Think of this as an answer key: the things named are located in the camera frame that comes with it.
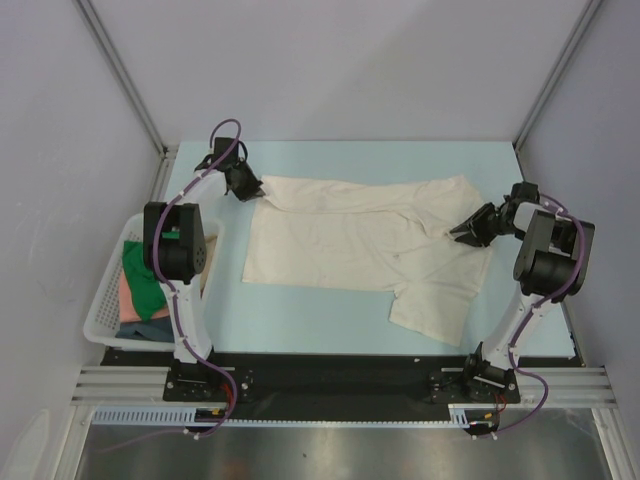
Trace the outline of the cream t shirt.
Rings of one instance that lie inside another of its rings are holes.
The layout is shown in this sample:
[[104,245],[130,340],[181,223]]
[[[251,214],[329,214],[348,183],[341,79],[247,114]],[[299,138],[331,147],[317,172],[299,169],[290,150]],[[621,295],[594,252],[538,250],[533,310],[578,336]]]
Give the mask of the cream t shirt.
[[492,256],[449,234],[484,203],[465,177],[371,186],[266,176],[263,189],[243,282],[391,292],[390,322],[460,345]]

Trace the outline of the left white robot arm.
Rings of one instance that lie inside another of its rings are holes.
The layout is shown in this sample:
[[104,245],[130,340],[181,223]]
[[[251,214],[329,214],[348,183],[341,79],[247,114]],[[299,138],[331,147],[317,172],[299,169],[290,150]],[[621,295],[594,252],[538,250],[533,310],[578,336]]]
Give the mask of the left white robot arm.
[[186,386],[202,400],[214,397],[221,387],[236,392],[232,376],[214,364],[200,290],[208,256],[200,205],[229,192],[240,201],[264,195],[262,182],[244,158],[229,166],[200,164],[173,199],[149,202],[143,210],[143,260],[160,283],[173,330],[173,378],[167,383],[176,389]]

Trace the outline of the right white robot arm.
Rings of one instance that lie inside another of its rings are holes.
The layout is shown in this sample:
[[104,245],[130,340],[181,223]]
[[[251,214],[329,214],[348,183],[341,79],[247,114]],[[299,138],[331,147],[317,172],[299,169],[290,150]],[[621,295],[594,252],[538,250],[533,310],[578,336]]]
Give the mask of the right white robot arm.
[[502,319],[444,387],[472,402],[517,389],[520,347],[552,306],[582,288],[594,234],[593,224],[546,195],[537,201],[507,199],[501,207],[487,203],[450,230],[452,240],[472,247],[506,235],[519,238],[521,247],[513,268],[516,289]]

